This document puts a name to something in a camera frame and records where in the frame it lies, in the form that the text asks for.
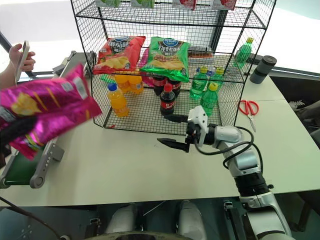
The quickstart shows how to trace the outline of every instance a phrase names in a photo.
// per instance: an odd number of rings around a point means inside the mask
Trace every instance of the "plastic bottle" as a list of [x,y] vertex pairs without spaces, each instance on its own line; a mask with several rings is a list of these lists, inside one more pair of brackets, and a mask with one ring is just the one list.
[[125,94],[126,92],[130,91],[130,83],[129,83],[130,75],[114,75],[114,80],[121,91]]
[[129,76],[129,83],[131,91],[135,94],[140,94],[144,90],[144,84],[142,82],[142,77],[137,75]]
[[199,72],[194,76],[195,79],[192,81],[191,89],[190,89],[190,98],[199,99],[202,96],[202,92],[204,91],[208,76],[207,76],[208,68],[206,66],[200,67]]
[[246,40],[246,43],[239,48],[238,52],[235,55],[235,61],[239,65],[240,69],[244,67],[247,59],[251,54],[251,50],[252,50],[251,44],[253,41],[254,41],[253,37],[248,37],[248,39]]
[[164,86],[167,83],[165,76],[156,75],[153,76],[153,90],[155,95],[159,96],[164,91]]
[[170,115],[174,113],[174,107],[176,103],[176,95],[172,91],[172,85],[166,83],[163,88],[163,92],[160,94],[161,105],[160,112],[162,115]]
[[110,100],[110,104],[114,110],[114,113],[118,117],[128,116],[129,108],[127,107],[127,101],[123,92],[117,88],[115,83],[109,83],[107,87],[109,89],[107,96]]
[[207,88],[206,92],[203,94],[200,104],[203,107],[205,113],[208,116],[212,115],[212,111],[217,104],[218,101],[218,84],[212,82],[209,84],[209,87]]
[[224,72],[225,72],[225,69],[223,67],[217,67],[215,70],[215,74],[209,78],[208,86],[212,83],[216,83],[218,85],[217,92],[219,92],[220,88],[224,84],[223,82],[225,80],[223,75]]
[[172,85],[172,92],[174,92],[175,98],[178,97],[180,93],[180,88],[181,88],[181,82],[180,81],[173,81],[168,78],[168,84]]

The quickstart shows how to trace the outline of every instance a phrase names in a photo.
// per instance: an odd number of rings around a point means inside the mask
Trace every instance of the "red scissors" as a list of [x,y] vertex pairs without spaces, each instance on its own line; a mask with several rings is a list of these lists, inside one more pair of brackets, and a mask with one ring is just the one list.
[[[244,103],[244,110],[241,108],[241,103]],[[258,103],[256,103],[255,101],[251,101],[251,100],[241,100],[240,104],[239,104],[239,110],[240,112],[242,112],[243,114],[245,114],[249,120],[250,120],[250,124],[252,126],[252,129],[254,132],[256,132],[256,125],[254,122],[254,116],[257,115],[257,113],[259,112],[259,105]]]

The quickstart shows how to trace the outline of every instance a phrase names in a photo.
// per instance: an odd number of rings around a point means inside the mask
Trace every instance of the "wire basket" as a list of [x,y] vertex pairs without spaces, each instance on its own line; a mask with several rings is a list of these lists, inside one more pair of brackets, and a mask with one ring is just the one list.
[[[247,38],[254,39],[252,53],[257,54],[276,4],[275,0],[238,0],[234,10],[216,10],[212,0],[198,0],[195,10],[172,7],[172,0],[155,0],[154,8],[131,7],[130,1],[121,1],[119,7],[97,7],[94,0],[71,0],[77,29],[85,53],[98,53],[108,38],[120,36],[146,36],[141,55],[149,46],[151,37],[174,38],[203,47],[211,57],[188,58],[189,82],[182,83],[176,99],[175,114],[188,115],[200,105],[189,98],[191,82],[197,68],[215,70],[224,68],[224,84],[218,92],[218,104],[208,122],[220,126],[233,126],[236,122],[239,101],[252,64],[241,68],[235,61],[239,48]],[[92,54],[86,54],[88,65],[95,64]],[[93,75],[91,93],[102,114],[94,123],[112,129],[138,132],[184,135],[186,123],[173,123],[160,114],[160,99],[150,87],[141,94],[126,93],[129,107],[127,117],[117,117],[107,98],[107,83],[101,75]]]

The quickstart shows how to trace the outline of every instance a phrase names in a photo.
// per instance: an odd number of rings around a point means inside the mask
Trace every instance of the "orange juice bottle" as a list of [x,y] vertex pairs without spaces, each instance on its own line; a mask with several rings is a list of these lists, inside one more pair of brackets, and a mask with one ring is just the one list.
[[129,83],[130,83],[131,91],[134,92],[135,94],[140,94],[144,90],[144,84],[142,82],[141,76],[130,75]]
[[125,94],[126,92],[130,91],[130,83],[129,83],[130,75],[114,75],[114,80],[121,91]]
[[115,83],[109,83],[108,89],[109,92],[107,93],[107,96],[115,114],[118,117],[128,116],[129,108],[127,107],[127,100],[125,99],[123,92],[117,88]]

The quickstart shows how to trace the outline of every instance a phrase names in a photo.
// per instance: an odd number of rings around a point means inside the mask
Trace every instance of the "red bottle cap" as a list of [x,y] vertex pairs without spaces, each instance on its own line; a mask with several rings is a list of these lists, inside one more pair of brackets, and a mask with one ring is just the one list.
[[169,93],[172,91],[172,85],[170,83],[166,83],[163,89],[165,92]]

